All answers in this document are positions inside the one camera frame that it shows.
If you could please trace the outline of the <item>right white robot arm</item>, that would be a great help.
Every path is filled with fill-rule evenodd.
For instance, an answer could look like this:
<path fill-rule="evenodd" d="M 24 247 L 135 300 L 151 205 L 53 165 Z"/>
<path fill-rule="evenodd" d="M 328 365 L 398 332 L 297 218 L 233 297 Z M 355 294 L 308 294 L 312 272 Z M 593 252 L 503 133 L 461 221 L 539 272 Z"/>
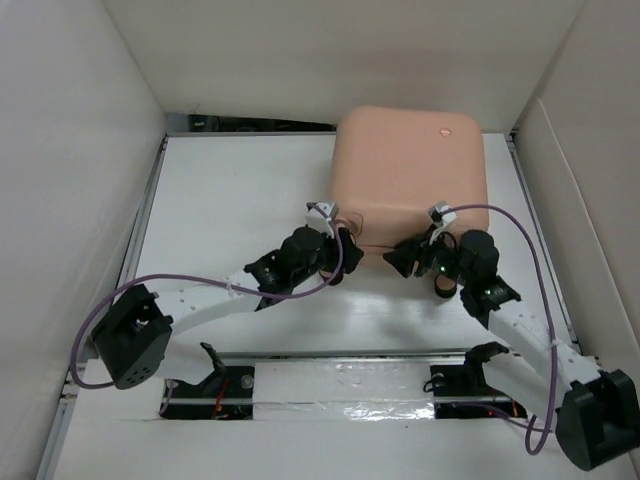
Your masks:
<path fill-rule="evenodd" d="M 396 244 L 384 260 L 403 277 L 429 271 L 461 285 L 465 311 L 495 341 L 465 355 L 462 381 L 474 393 L 489 388 L 549 421 L 565 456 L 590 471 L 639 446 L 639 401 L 633 380 L 607 372 L 552 337 L 521 295 L 498 274 L 493 237 L 469 230 L 455 240 L 427 231 Z"/>

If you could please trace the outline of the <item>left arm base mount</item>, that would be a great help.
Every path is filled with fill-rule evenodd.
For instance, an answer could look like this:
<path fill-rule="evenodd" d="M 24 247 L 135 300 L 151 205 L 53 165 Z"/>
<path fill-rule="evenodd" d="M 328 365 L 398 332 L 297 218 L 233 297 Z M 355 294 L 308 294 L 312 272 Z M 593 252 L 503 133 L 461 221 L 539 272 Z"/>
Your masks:
<path fill-rule="evenodd" d="M 255 367 L 226 365 L 212 345 L 200 343 L 211 371 L 199 383 L 165 381 L 158 411 L 165 420 L 238 421 L 253 418 Z"/>

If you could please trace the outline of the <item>pink hard-shell suitcase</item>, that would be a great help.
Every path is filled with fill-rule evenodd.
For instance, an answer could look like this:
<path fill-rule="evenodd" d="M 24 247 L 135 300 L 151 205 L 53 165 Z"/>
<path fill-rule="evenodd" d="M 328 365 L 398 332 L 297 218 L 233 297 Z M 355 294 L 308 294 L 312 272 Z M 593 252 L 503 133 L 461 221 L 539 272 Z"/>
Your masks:
<path fill-rule="evenodd" d="M 425 246 L 441 201 L 468 208 L 447 229 L 456 239 L 488 228 L 481 128 L 462 113 L 357 107 L 337 126 L 329 198 L 365 262 L 396 271 L 383 254 L 406 239 Z"/>

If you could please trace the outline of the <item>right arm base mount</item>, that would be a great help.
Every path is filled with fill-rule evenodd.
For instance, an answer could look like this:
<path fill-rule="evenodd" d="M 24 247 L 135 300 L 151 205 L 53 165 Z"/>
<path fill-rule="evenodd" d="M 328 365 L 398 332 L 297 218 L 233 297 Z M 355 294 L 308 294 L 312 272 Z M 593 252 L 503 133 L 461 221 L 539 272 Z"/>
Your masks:
<path fill-rule="evenodd" d="M 506 346 L 489 342 L 469 350 L 462 364 L 431 366 L 423 392 L 433 395 L 435 418 L 526 420 L 526 409 L 490 387 L 482 370 L 491 359 L 508 352 Z"/>

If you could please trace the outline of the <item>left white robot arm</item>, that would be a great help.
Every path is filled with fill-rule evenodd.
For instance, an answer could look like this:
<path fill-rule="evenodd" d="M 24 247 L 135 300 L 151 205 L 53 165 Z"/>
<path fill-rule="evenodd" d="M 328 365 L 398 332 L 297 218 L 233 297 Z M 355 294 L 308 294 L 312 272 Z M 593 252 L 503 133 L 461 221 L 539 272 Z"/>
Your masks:
<path fill-rule="evenodd" d="M 158 294 L 144 283 L 128 287 L 90 338 L 119 390 L 159 375 L 185 381 L 201 396 L 212 396 L 222 387 L 222 371 L 209 362 L 186 365 L 171 340 L 210 321 L 293 299 L 295 288 L 317 273 L 328 273 L 325 283 L 336 285 L 363 256 L 344 227 L 330 234 L 299 227 L 279 248 L 225 281 L 196 278 L 192 288 Z"/>

